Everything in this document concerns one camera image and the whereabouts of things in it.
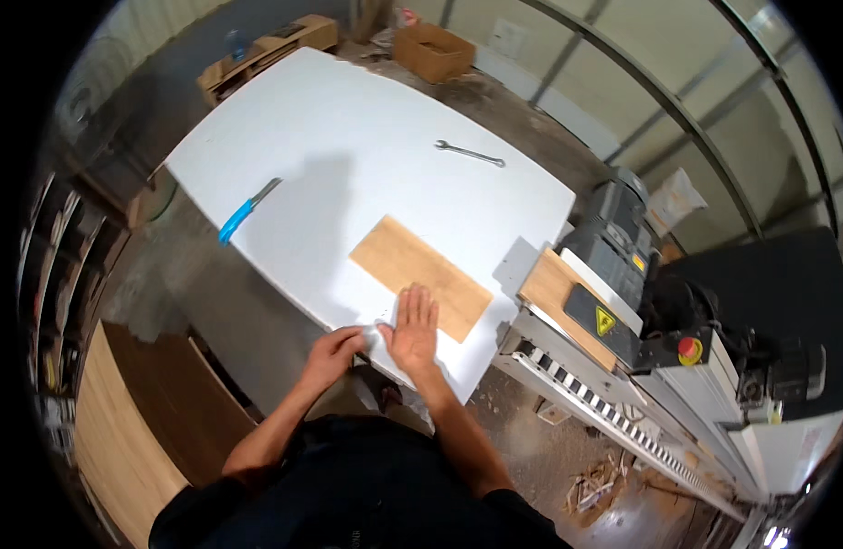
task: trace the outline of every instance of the white bag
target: white bag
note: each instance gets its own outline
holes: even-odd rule
[[[708,203],[693,188],[687,172],[679,168],[650,197],[647,222],[657,235],[665,236],[687,215],[707,207]]]

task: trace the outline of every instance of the person's left hand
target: person's left hand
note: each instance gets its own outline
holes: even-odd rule
[[[351,366],[351,357],[366,349],[361,326],[339,328],[317,339],[299,382],[321,393]]]

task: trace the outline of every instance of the person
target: person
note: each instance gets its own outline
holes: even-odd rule
[[[186,487],[149,545],[176,547],[569,547],[516,493],[504,461],[434,361],[439,307],[400,292],[396,326],[378,326],[415,383],[433,437],[378,415],[304,421],[366,347],[361,327],[317,340],[295,387],[232,450],[223,477]]]

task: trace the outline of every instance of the black t-shirt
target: black t-shirt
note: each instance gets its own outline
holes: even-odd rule
[[[437,443],[383,417],[305,423],[262,492],[236,479],[186,487],[150,547],[561,547],[552,521],[513,490],[481,500]]]

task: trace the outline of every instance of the hand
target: hand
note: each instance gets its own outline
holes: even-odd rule
[[[413,284],[400,292],[397,327],[379,324],[388,352],[397,366],[409,374],[417,385],[418,377],[430,371],[439,372],[434,364],[436,354],[436,321],[440,306],[432,301],[426,287]]]
[[[328,390],[351,367],[351,357],[366,349],[362,332],[362,327],[350,326],[319,337],[299,383],[320,393]]]

